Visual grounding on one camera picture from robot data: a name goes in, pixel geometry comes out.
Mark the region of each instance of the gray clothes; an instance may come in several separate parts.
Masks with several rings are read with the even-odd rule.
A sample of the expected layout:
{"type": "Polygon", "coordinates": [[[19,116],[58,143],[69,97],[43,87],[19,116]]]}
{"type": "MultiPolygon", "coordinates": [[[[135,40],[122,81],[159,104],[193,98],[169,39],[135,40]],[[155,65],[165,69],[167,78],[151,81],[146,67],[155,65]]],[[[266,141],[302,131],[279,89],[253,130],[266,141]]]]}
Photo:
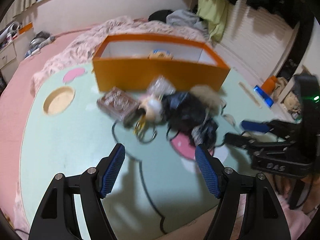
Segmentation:
{"type": "Polygon", "coordinates": [[[166,23],[172,26],[188,26],[202,33],[209,40],[208,24],[206,21],[200,21],[199,16],[187,10],[176,10],[166,17],[166,23]]]}

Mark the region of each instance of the orange bottle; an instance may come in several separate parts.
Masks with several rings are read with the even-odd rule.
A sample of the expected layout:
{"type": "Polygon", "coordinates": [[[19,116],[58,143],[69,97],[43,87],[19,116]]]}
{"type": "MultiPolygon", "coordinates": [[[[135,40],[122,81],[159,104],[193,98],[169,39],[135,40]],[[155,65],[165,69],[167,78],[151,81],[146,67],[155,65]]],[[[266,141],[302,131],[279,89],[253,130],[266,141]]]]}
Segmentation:
{"type": "Polygon", "coordinates": [[[269,77],[261,86],[261,89],[270,96],[273,90],[276,88],[276,83],[278,82],[275,76],[269,77]]]}

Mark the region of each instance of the orange object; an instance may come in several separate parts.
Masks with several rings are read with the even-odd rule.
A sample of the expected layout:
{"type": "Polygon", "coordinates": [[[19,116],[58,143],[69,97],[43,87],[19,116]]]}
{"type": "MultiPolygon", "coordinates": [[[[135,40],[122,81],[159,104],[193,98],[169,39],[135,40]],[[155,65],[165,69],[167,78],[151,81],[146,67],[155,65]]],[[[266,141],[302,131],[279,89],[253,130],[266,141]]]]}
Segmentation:
{"type": "Polygon", "coordinates": [[[20,30],[19,30],[19,35],[23,34],[24,32],[30,30],[33,27],[32,23],[28,23],[26,26],[23,26],[20,30]]]}
{"type": "Polygon", "coordinates": [[[223,60],[205,43],[153,33],[108,36],[100,44],[92,62],[100,91],[109,91],[114,86],[121,90],[146,90],[150,82],[160,75],[168,79],[178,91],[188,91],[199,84],[208,85],[218,91],[230,71],[223,60]],[[144,42],[148,44],[154,42],[154,46],[158,48],[161,46],[161,49],[166,49],[163,48],[164,44],[169,44],[171,47],[176,45],[179,48],[183,45],[186,48],[202,51],[206,56],[202,62],[197,62],[199,57],[195,61],[175,59],[174,53],[173,59],[150,59],[149,51],[154,49],[151,48],[145,56],[138,58],[128,55],[119,57],[112,44],[120,42],[126,44],[117,47],[118,51],[128,50],[130,48],[128,43],[131,42],[142,43],[144,44],[142,47],[145,47],[144,42]]]}
{"type": "Polygon", "coordinates": [[[261,86],[261,89],[270,96],[276,88],[276,83],[278,82],[275,76],[269,77],[261,86]]]}

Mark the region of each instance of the blue gripper pad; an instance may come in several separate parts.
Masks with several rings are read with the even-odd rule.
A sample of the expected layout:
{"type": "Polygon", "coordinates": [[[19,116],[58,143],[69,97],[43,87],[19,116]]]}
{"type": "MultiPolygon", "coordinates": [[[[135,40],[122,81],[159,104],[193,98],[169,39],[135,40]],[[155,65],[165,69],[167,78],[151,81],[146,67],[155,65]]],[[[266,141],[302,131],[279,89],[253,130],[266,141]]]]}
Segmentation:
{"type": "Polygon", "coordinates": [[[264,123],[242,121],[241,126],[245,131],[256,131],[261,133],[267,133],[270,131],[270,127],[264,123]]]}
{"type": "Polygon", "coordinates": [[[114,156],[113,160],[111,161],[106,173],[102,179],[102,188],[100,190],[100,194],[103,198],[109,194],[116,182],[118,177],[119,171],[121,169],[122,163],[124,162],[125,158],[125,148],[123,145],[119,147],[116,155],[114,156]]]}
{"type": "Polygon", "coordinates": [[[220,198],[221,191],[219,189],[218,176],[214,172],[201,147],[196,147],[195,156],[196,162],[198,163],[199,169],[202,173],[202,176],[204,178],[209,192],[213,194],[216,198],[220,198]]]}

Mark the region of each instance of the yellow green cloth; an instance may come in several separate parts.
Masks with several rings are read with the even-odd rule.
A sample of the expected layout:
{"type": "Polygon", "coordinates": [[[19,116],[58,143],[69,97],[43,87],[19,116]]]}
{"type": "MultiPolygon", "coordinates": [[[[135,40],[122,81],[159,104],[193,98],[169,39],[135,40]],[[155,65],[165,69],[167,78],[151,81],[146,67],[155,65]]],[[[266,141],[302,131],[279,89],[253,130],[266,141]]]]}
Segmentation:
{"type": "Polygon", "coordinates": [[[229,2],[227,0],[198,0],[197,15],[208,21],[210,38],[215,41],[222,38],[228,8],[229,2]]]}

